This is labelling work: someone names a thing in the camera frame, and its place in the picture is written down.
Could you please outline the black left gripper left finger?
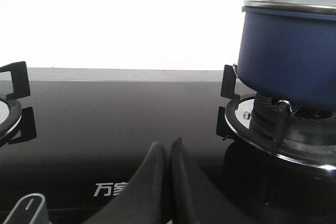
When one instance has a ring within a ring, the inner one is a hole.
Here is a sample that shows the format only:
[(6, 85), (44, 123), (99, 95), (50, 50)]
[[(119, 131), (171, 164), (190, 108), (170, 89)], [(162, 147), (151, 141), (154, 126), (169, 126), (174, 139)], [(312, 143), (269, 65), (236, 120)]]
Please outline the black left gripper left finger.
[(152, 143), (126, 188), (85, 223), (160, 223), (165, 149)]

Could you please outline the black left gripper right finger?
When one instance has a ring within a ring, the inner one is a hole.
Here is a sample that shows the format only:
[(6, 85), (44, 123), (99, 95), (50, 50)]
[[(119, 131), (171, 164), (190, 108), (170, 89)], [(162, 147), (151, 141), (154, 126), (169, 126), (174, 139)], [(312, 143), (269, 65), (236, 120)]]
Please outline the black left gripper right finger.
[(232, 140), (172, 140), (174, 223), (259, 223), (256, 165)]

